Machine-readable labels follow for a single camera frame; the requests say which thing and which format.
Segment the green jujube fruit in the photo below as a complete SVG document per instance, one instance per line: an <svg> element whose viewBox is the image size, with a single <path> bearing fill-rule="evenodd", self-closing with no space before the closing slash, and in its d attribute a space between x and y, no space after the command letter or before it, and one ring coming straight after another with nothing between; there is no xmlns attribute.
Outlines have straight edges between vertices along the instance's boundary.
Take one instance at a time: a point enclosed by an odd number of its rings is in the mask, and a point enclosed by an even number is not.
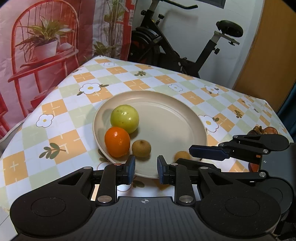
<svg viewBox="0 0 296 241"><path fill-rule="evenodd" d="M139 125L139 114L130 105L119 105L112 111L110 123L112 126L122 128L130 134L136 131Z"/></svg>

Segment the beige round plate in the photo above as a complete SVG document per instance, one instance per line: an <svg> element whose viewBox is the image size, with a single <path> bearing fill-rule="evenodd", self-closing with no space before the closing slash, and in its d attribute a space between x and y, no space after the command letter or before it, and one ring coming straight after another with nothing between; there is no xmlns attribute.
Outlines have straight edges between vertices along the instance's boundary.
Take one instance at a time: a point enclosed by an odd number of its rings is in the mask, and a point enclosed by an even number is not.
<svg viewBox="0 0 296 241"><path fill-rule="evenodd" d="M146 140L151 144L150 156L135 161L135 175L156 179L157 157L162 155L173 163L178 151L191 145L207 144L207 132L200 118L187 105L168 95L154 91L129 91L104 102L93 121L93 135L102 154L112 163L123 164L127 156L115 158L107 151L104 136L111 127L110 116L119 105L134 107L139 114L139 126L130 136L132 142Z"/></svg>

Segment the orange tangerine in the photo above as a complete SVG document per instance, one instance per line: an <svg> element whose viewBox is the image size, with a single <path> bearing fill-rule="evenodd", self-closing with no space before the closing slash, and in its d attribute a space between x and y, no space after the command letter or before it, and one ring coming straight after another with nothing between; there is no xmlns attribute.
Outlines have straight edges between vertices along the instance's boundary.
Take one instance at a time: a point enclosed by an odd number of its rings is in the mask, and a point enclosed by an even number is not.
<svg viewBox="0 0 296 241"><path fill-rule="evenodd" d="M109 128L105 133L104 142L108 153L115 158L130 152L130 136L123 128L116 126Z"/></svg>

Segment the teal curtain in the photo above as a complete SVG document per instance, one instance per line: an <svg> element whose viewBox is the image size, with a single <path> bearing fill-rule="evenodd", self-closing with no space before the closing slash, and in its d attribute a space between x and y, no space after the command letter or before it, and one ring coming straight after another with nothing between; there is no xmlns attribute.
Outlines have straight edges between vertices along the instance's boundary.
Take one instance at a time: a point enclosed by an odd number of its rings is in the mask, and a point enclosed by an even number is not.
<svg viewBox="0 0 296 241"><path fill-rule="evenodd" d="M296 137L296 83L277 112L278 117L295 141Z"/></svg>

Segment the wooden door panel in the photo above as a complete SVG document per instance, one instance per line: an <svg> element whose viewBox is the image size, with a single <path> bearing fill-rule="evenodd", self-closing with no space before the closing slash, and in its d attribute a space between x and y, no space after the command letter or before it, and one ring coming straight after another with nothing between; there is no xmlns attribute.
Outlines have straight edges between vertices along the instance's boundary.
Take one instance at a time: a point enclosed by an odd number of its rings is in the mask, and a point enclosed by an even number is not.
<svg viewBox="0 0 296 241"><path fill-rule="evenodd" d="M234 90L266 100L277 111L295 83L295 12L265 1L259 27Z"/></svg>

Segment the purple mangosteen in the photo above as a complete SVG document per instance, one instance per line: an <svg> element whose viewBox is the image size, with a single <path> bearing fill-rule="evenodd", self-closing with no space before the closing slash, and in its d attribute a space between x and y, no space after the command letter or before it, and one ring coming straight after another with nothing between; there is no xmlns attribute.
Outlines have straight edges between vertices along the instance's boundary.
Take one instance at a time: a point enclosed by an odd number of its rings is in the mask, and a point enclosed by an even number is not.
<svg viewBox="0 0 296 241"><path fill-rule="evenodd" d="M255 126L252 130L250 130L248 135L278 135L278 131L276 128L268 126L266 128L262 128L262 126Z"/></svg>

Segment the red printed backdrop cloth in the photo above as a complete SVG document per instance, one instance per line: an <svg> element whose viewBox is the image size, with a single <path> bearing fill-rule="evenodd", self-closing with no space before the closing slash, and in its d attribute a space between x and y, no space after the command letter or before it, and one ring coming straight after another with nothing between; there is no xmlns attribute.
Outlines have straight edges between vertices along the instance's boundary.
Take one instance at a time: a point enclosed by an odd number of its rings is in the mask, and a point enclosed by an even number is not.
<svg viewBox="0 0 296 241"><path fill-rule="evenodd" d="M94 56L126 60L135 1L1 1L1 136Z"/></svg>

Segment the large red apple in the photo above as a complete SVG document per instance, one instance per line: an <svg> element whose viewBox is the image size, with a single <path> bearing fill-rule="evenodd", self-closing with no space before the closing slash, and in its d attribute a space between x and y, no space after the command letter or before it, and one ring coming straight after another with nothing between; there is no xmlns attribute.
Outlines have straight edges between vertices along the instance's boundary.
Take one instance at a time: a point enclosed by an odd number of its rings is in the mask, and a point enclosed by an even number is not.
<svg viewBox="0 0 296 241"><path fill-rule="evenodd" d="M259 171L259 165L254 163L249 163L248 168L250 172L258 172Z"/></svg>

